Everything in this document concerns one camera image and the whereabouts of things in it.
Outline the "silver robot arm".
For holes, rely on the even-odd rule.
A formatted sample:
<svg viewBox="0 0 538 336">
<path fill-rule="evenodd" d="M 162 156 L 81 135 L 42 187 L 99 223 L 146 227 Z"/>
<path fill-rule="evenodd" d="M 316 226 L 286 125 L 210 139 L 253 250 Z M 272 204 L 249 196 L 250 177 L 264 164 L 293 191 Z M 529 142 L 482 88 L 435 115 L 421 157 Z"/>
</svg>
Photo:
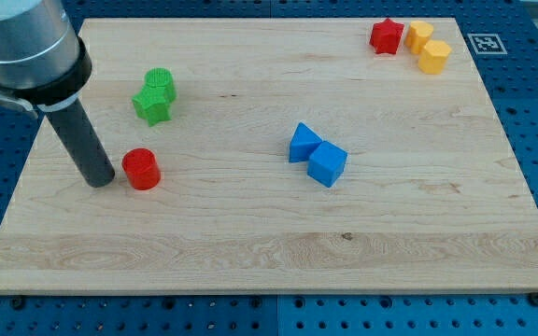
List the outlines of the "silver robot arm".
<svg viewBox="0 0 538 336">
<path fill-rule="evenodd" d="M 60 0 L 0 0 L 0 105 L 34 116 L 66 110 L 92 63 Z"/>
</svg>

